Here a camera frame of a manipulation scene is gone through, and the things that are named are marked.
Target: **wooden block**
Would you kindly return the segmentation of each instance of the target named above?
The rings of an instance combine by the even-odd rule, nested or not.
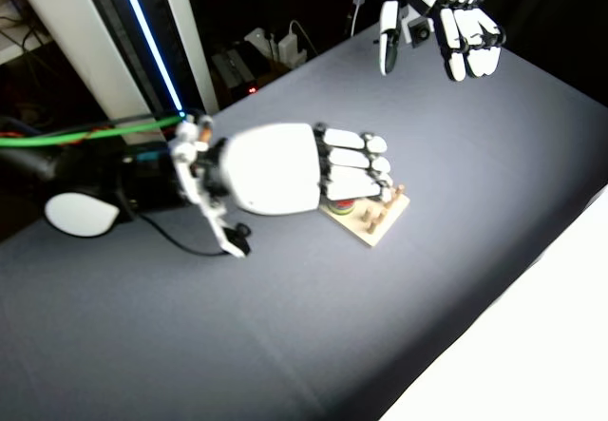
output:
[[[355,234],[358,238],[363,240],[370,247],[375,247],[380,239],[384,237],[389,231],[392,225],[406,210],[409,205],[409,198],[405,195],[398,196],[393,202],[390,209],[382,202],[376,202],[368,199],[357,200],[354,204],[354,210],[349,215],[336,215],[325,205],[321,205],[320,209],[330,216],[332,219],[340,223],[346,229]],[[368,208],[371,208],[371,216],[376,218],[386,213],[386,216],[377,222],[377,219],[373,222],[376,223],[373,232],[370,233],[370,222],[364,221],[363,218],[366,215]]]

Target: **blue light strip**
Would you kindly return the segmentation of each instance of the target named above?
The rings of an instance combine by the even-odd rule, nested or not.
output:
[[[164,61],[162,60],[161,53],[159,52],[159,48],[156,45],[156,41],[154,40],[154,36],[152,36],[152,31],[150,31],[150,27],[148,26],[147,21],[145,20],[145,16],[143,15],[142,7],[140,6],[139,0],[129,0],[131,3],[131,8],[135,12],[135,16],[137,17],[137,21],[140,23],[140,27],[143,31],[143,36],[145,37],[145,41],[148,43],[150,47],[150,51],[152,52],[152,56],[156,61],[156,65],[159,68],[159,72],[161,73],[162,79],[164,80],[164,84],[171,95],[171,99],[173,100],[173,105],[175,109],[182,110],[180,97],[178,96],[178,92],[173,86],[173,82],[171,82],[171,77],[169,77],[169,72],[164,65]]]

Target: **dark background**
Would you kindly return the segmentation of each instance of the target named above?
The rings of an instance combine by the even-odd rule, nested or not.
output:
[[[316,47],[345,39],[352,0],[192,0],[206,51],[242,39],[255,27],[280,39],[290,20],[304,26]],[[608,66],[606,0],[485,0],[484,8],[506,28],[507,47],[531,63],[608,105],[603,83],[594,78]],[[378,19],[380,2],[368,0],[357,30]]]

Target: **robotic hand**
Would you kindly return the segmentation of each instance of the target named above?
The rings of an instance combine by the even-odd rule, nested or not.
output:
[[[172,159],[188,200],[208,219],[219,246],[236,257],[250,249],[249,229],[223,220],[222,196],[231,194],[243,210],[284,215],[314,210],[322,199],[390,199],[390,164],[381,156],[386,142],[323,124],[269,124],[220,140],[214,147],[213,121],[184,122],[170,143]]]
[[[446,72],[460,82],[490,75],[498,66],[504,30],[479,5],[482,0],[387,0],[380,14],[380,71],[394,68],[401,31],[406,41],[423,40],[436,31]],[[402,6],[405,16],[402,17]],[[418,22],[420,18],[427,21]]]

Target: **gray table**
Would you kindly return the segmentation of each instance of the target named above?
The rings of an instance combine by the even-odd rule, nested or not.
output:
[[[374,34],[223,111],[217,133],[386,136],[411,205],[380,245],[317,212],[233,212],[254,230],[245,260],[189,256],[143,222],[101,239],[36,223],[0,247],[1,418],[377,418],[608,181],[605,107],[509,52],[457,85],[433,43],[403,47],[383,78]],[[193,209],[156,219],[213,245]]]

